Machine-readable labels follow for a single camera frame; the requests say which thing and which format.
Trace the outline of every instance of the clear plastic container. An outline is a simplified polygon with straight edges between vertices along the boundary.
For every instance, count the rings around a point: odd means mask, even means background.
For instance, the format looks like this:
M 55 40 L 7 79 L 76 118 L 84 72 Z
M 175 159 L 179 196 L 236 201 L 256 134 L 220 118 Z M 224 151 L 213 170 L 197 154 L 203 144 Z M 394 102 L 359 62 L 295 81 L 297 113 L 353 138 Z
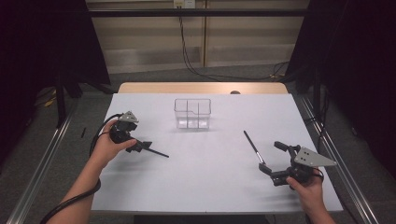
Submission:
M 176 99 L 175 116 L 180 129 L 208 129 L 210 99 Z

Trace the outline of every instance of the table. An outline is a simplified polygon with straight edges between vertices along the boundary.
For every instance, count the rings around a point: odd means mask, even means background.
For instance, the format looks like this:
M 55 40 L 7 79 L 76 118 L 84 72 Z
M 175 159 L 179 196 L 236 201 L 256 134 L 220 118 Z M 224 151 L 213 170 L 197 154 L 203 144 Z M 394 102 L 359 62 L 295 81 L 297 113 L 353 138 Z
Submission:
M 258 94 L 219 94 L 230 91 Z M 288 186 L 274 187 L 269 176 L 259 171 L 258 158 L 243 135 L 247 130 L 274 171 L 290 165 L 289 154 L 275 149 L 275 141 L 314 150 L 299 111 L 283 84 L 126 83 L 119 92 L 123 93 L 113 96 L 106 116 L 132 109 L 140 119 L 132 135 L 142 141 L 153 141 L 151 147 L 170 158 L 146 151 L 121 152 L 102 172 L 103 185 L 95 194 L 93 211 L 137 215 L 301 211 L 294 191 Z M 197 97 L 212 101 L 209 130 L 177 129 L 172 111 L 175 98 Z M 326 206 L 330 211 L 341 211 L 331 181 L 324 174 Z

